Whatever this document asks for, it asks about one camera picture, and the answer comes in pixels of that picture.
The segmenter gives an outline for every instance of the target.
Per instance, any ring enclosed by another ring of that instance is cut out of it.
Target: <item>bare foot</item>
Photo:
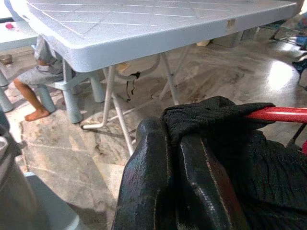
[[[36,110],[34,113],[31,113],[27,116],[25,116],[26,121],[35,121],[37,119],[49,116],[50,112],[47,110]]]

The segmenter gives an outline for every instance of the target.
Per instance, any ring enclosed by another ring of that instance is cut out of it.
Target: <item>table top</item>
[[[278,0],[11,0],[73,69],[88,72],[293,16]]]
[[[25,21],[11,23],[14,28],[7,29],[0,23],[0,50],[14,49],[36,44],[37,33]]]
[[[1,11],[0,11],[0,20],[12,17],[10,11],[4,5],[4,1],[0,1],[0,9],[1,9]]]

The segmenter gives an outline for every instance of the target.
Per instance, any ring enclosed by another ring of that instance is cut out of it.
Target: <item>gray shorts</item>
[[[63,79],[62,69],[58,69],[53,65],[40,66],[22,73],[17,79],[27,85],[49,84]]]
[[[48,84],[63,79],[62,61],[55,59],[49,49],[48,43],[42,38],[37,38],[35,58],[47,63],[47,66],[37,65],[19,75],[17,79],[27,85]]]

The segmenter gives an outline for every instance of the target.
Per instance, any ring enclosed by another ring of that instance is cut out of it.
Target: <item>folding table frame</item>
[[[160,95],[157,99],[150,100],[150,101],[148,101],[144,104],[141,104],[141,105],[139,105],[135,108],[129,109],[125,112],[123,112],[122,108],[120,107],[120,104],[118,102],[118,97],[117,97],[116,93],[114,92],[114,79],[115,79],[116,76],[118,76],[120,78],[124,78],[125,80],[129,81],[129,80],[136,79],[136,76],[130,75],[129,77],[123,77],[122,75],[116,73],[116,66],[115,65],[110,66],[108,68],[104,68],[103,71],[104,71],[104,75],[105,75],[106,80],[107,80],[107,85],[106,85],[106,100],[105,100],[105,106],[104,106],[104,112],[103,112],[103,121],[100,124],[83,125],[82,128],[83,129],[102,128],[109,121],[112,121],[112,120],[118,118],[119,122],[120,122],[120,126],[122,128],[122,131],[124,133],[124,137],[125,137],[125,141],[127,143],[128,149],[129,149],[129,153],[130,153],[130,155],[132,155],[133,152],[134,152],[133,141],[131,140],[131,137],[129,135],[124,115],[129,114],[131,112],[134,112],[134,111],[141,109],[145,106],[148,106],[149,104],[155,102],[156,100],[162,100],[163,97],[165,96],[165,94],[167,93],[168,88],[170,88],[170,90],[171,90],[174,105],[179,104],[179,100],[178,100],[178,96],[177,96],[177,92],[176,92],[176,88],[175,88],[175,84],[174,84],[174,78],[178,74],[178,71],[180,70],[182,63],[184,62],[184,60],[185,60],[185,58],[186,58],[186,56],[189,52],[189,48],[190,48],[190,46],[186,46],[184,48],[184,50],[182,51],[182,54],[180,56],[178,65],[175,68],[175,71],[173,71],[173,72],[170,69],[170,66],[169,66],[168,60],[166,58],[165,52],[158,54],[155,64],[150,69],[147,69],[143,72],[140,72],[139,75],[142,76],[142,75],[146,75],[146,74],[153,72],[158,67],[159,63],[161,62],[162,66],[164,68],[164,72],[167,75],[166,85],[164,86],[163,90],[161,91],[161,93],[160,93]],[[112,99],[113,99],[113,104],[114,104],[115,110],[117,112],[117,116],[108,119]]]

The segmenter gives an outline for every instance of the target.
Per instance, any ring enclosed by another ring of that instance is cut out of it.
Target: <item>chair leg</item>
[[[96,72],[94,75],[90,77],[91,86],[93,90],[94,100],[95,102],[104,102],[105,101],[105,92],[100,83],[100,78]]]
[[[2,71],[0,70],[0,86],[7,86],[9,84],[8,80],[3,75]]]
[[[71,88],[71,92],[73,95],[77,95],[81,92],[80,86],[79,85],[75,85]]]
[[[82,120],[82,115],[71,90],[63,91],[63,95],[69,120],[71,123],[79,123]]]
[[[1,87],[0,87],[0,105],[5,113],[13,109],[12,103],[7,98]]]
[[[53,101],[50,97],[49,91],[47,89],[46,85],[38,85],[38,94],[40,97],[40,101],[43,104],[43,106],[50,112],[54,112],[56,110],[55,105],[53,104]]]

